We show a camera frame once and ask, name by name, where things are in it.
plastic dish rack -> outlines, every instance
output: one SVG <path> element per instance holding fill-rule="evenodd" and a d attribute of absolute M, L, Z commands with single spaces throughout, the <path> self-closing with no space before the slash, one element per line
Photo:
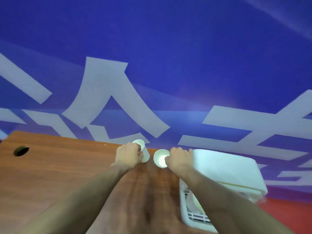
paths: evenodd
<path fill-rule="evenodd" d="M 188 196 L 189 192 L 190 190 L 187 188 L 186 184 L 180 179 L 180 207 L 183 222 L 193 228 L 198 228 L 209 232 L 217 232 L 205 214 L 192 213 L 187 208 L 186 197 Z"/>

person's left hand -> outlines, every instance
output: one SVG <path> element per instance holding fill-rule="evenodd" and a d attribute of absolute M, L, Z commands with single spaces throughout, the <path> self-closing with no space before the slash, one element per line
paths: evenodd
<path fill-rule="evenodd" d="M 137 143 L 127 143 L 117 148 L 116 158 L 113 165 L 124 167 L 127 171 L 133 169 L 137 164 L 142 161 L 143 152 L 141 146 Z"/>

red wall section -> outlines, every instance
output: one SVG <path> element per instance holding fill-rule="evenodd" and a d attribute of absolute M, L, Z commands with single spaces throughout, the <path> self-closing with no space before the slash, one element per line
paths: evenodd
<path fill-rule="evenodd" d="M 312 204 L 267 199 L 260 205 L 265 211 L 285 224 L 296 234 L 312 233 Z"/>

person's right hand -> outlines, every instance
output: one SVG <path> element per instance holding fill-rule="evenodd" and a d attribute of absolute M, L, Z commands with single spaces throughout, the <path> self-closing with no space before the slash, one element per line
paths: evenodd
<path fill-rule="evenodd" d="M 181 169 L 185 169 L 188 166 L 193 166 L 192 149 L 183 150 L 181 147 L 172 148 L 170 150 L 170 156 L 165 157 L 166 165 L 168 168 L 179 175 Z"/>

wooden table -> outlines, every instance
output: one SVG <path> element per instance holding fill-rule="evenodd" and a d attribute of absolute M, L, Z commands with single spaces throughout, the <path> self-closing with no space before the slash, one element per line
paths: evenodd
<path fill-rule="evenodd" d="M 29 151 L 15 157 L 21 145 Z M 0 233 L 17 233 L 54 201 L 107 169 L 119 145 L 26 132 L 0 144 Z M 151 158 L 117 184 L 88 234 L 207 233 L 182 223 L 178 177 Z"/>

